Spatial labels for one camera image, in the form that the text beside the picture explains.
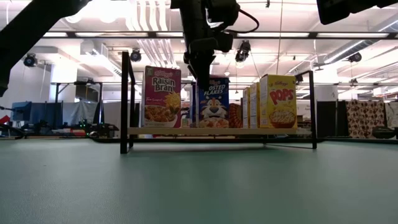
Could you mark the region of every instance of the ceiling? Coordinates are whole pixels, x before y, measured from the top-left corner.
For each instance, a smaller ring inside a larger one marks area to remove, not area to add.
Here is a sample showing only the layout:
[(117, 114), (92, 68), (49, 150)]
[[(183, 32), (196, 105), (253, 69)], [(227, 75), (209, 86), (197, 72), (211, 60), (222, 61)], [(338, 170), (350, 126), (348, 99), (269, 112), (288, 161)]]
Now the ceiling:
[[(66, 19), (58, 21), (51, 31), (128, 31), (126, 16), (134, 15), (134, 9), (129, 1), (113, 1), (103, 3), (103, 7), (92, 7), (81, 14), (80, 21), (70, 23)], [(157, 25), (159, 26), (160, 9), (157, 6), (162, 1), (155, 2)], [(11, 21), (29, 1), (0, 1), (0, 27)], [(167, 29), (171, 31), (182, 31), (179, 11), (170, 10), (170, 0), (166, 0), (165, 23)], [(317, 0), (271, 0), (271, 5), (266, 8), (266, 1), (258, 0), (238, 0), (241, 8), (253, 15), (260, 22), (257, 31), (272, 32), (370, 32), (381, 22), (388, 18), (397, 17), (398, 4), (384, 9), (368, 9), (358, 14), (350, 15), (342, 21), (324, 26), (320, 23), (317, 12)], [(138, 1), (136, 17), (142, 14), (141, 6), (145, 7), (146, 23), (149, 30), (150, 26), (150, 2)], [(240, 14), (232, 29), (249, 30), (255, 26), (250, 18)], [(81, 54), (80, 44), (84, 39), (42, 39), (36, 46), (54, 46), (64, 52), (78, 58)], [(121, 63), (121, 52), (133, 48), (140, 48), (136, 39), (96, 39), (95, 44), (104, 44), (109, 49), (109, 58), (116, 64)], [(286, 75), (294, 68), (299, 66), (300, 70), (313, 68), (311, 65), (317, 62), (318, 57), (313, 55), (327, 55), (351, 40), (295, 40), (295, 39), (251, 39), (251, 54), (244, 63), (243, 68), (237, 68), (234, 61), (236, 49), (239, 48), (241, 40), (234, 40), (233, 49), (228, 54), (216, 53), (211, 73), (223, 75), (229, 72), (232, 82), (254, 82), (258, 77), (270, 73)], [(183, 64), (183, 53), (185, 44), (181, 39), (171, 39), (171, 49), (177, 65), (182, 69), (183, 77), (188, 76), (186, 66)], [(323, 71), (316, 71), (316, 82), (328, 82), (329, 71), (335, 73), (338, 82), (348, 82), (354, 77), (368, 75), (360, 82), (396, 82), (398, 80), (391, 77), (397, 76), (398, 67), (398, 42), (395, 40), (383, 40), (360, 51), (363, 59), (359, 63), (349, 63), (339, 61), (331, 65), (323, 66)], [(142, 71), (146, 65), (150, 65), (150, 60), (144, 50), (141, 50), (142, 60), (134, 62), (133, 68), (137, 76), (142, 76)], [(377, 72), (386, 65), (391, 65), (391, 69)], [(118, 81), (115, 77), (110, 77), (102, 71), (97, 70), (95, 75), (91, 75), (97, 80), (109, 82)]]

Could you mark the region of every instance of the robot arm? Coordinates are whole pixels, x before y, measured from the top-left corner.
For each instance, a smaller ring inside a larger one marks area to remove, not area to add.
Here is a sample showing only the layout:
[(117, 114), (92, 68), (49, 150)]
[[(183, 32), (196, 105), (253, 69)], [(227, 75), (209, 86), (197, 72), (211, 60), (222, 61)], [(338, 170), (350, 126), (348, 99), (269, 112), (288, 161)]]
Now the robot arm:
[(0, 31), (0, 97), (8, 89), (11, 68), (61, 18), (72, 16), (91, 0), (33, 0)]

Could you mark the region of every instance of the spotlight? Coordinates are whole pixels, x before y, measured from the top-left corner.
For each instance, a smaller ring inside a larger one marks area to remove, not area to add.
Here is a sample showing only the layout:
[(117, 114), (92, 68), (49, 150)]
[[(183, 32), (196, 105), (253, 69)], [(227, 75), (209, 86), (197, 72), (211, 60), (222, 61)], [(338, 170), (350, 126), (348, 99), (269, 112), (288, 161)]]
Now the spotlight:
[(130, 55), (130, 59), (133, 62), (139, 62), (141, 61), (141, 53), (139, 52), (139, 49), (133, 49), (132, 53)]
[(24, 59), (24, 65), (29, 68), (37, 66), (36, 54), (28, 53)]
[(360, 62), (362, 60), (362, 55), (360, 53), (353, 54), (347, 58), (347, 60), (351, 63)]
[(251, 50), (251, 46), (248, 40), (242, 41), (241, 46), (239, 47), (238, 52), (235, 56), (235, 61), (238, 63), (244, 62), (249, 56), (249, 52)]

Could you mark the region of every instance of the black cable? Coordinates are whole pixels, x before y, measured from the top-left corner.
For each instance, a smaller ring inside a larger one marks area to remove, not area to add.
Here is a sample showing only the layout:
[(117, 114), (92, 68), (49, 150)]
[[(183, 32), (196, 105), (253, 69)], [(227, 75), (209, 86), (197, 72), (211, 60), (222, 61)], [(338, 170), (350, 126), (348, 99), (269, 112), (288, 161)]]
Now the black cable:
[(234, 32), (234, 33), (237, 33), (237, 34), (248, 34), (248, 33), (250, 33), (250, 32), (256, 31), (256, 30), (259, 28), (260, 22), (259, 22), (256, 18), (254, 18), (254, 16), (252, 16), (252, 15), (250, 15), (249, 13), (243, 11), (242, 9), (240, 9), (239, 12), (242, 13), (242, 14), (244, 14), (244, 15), (247, 16), (248, 18), (252, 19), (252, 20), (257, 24), (256, 28), (251, 29), (251, 30), (249, 30), (249, 31), (238, 31), (238, 30), (230, 30), (230, 29), (227, 29), (227, 30), (225, 30), (226, 32)]

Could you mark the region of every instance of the ceiling duct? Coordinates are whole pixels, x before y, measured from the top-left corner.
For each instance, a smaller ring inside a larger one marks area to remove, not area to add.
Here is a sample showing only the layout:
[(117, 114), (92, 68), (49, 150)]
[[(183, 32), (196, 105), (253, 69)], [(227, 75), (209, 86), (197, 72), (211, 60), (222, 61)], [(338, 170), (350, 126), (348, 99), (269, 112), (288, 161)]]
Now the ceiling duct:
[[(398, 14), (388, 18), (384, 22), (374, 26), (370, 32), (397, 32), (398, 31)], [(323, 59), (324, 63), (335, 63), (344, 58), (347, 58), (360, 50), (373, 45), (380, 40), (353, 40), (334, 52), (328, 54)]]

